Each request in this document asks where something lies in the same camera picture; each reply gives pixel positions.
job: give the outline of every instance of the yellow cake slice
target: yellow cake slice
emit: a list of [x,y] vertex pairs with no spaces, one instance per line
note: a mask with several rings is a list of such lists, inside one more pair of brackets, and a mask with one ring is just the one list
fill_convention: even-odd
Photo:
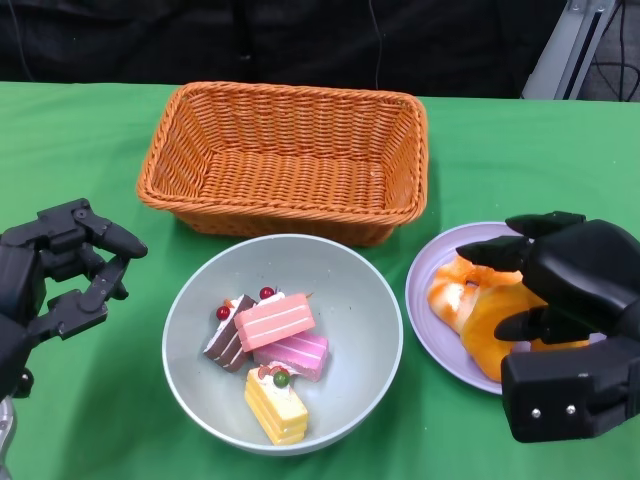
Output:
[[309,413],[291,385],[278,388],[273,377],[249,370],[244,398],[274,445],[290,445],[304,438]]

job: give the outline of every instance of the plate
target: plate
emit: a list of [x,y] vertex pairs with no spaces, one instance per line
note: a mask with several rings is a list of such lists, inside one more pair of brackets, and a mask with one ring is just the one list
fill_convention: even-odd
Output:
[[[460,337],[440,320],[427,303],[427,289],[442,265],[456,255],[456,248],[501,235],[518,235],[503,222],[470,223],[448,230],[429,242],[418,254],[409,269],[405,289],[407,312],[416,336],[427,352],[445,370],[465,383],[485,392],[502,394],[502,386],[490,380],[476,365],[462,346]],[[591,343],[605,338],[591,335]],[[515,350],[527,351],[528,342],[516,344]]]

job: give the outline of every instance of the orange wicker basket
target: orange wicker basket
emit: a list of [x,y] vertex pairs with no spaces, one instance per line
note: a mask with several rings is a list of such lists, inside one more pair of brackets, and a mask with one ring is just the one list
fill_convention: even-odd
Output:
[[407,94],[192,83],[171,96],[137,192],[202,233],[376,245],[424,211],[426,139]]

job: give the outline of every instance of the green tablecloth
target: green tablecloth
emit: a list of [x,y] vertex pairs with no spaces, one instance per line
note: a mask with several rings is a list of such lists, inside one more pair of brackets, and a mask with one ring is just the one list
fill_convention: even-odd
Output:
[[[428,209],[384,246],[361,250],[405,315],[396,379],[344,440],[308,456],[268,458],[227,446],[191,422],[162,371],[171,302],[202,263],[235,242],[192,233],[135,195],[171,90],[0,85],[0,231],[83,196],[150,249],[127,274],[131,297],[110,303],[106,323],[32,354],[36,384],[29,400],[15,402],[19,428],[8,456],[16,480],[640,477],[640,420],[590,441],[518,444],[500,399],[441,369],[413,335],[404,307],[413,258],[459,224],[564,209],[640,236],[640,105],[424,99]],[[68,288],[50,284],[50,294]]]

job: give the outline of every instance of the cake slice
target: cake slice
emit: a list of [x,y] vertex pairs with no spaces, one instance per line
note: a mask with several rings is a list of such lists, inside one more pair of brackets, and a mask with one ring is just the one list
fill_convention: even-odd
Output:
[[329,356],[329,340],[309,332],[296,333],[287,338],[256,348],[253,360],[261,365],[282,364],[312,382],[320,380]]
[[291,385],[277,387],[272,375],[249,370],[244,398],[274,445],[291,445],[304,438],[309,413]]
[[304,293],[256,305],[238,313],[234,322],[245,352],[304,332],[316,325]]
[[249,356],[242,350],[242,343],[234,317],[253,307],[256,302],[248,295],[232,300],[229,318],[220,322],[216,333],[204,349],[204,354],[228,372],[237,372]]

